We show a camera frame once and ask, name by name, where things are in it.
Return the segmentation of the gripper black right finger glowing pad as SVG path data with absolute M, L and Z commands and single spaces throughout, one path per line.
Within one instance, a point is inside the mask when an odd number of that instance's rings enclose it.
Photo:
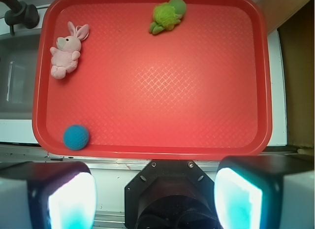
M 215 176 L 214 200 L 224 229 L 313 229 L 314 157 L 225 157 Z

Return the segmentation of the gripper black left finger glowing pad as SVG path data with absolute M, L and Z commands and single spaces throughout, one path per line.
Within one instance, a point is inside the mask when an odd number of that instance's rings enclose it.
M 1 163 L 2 229 L 91 229 L 95 178 L 83 162 Z

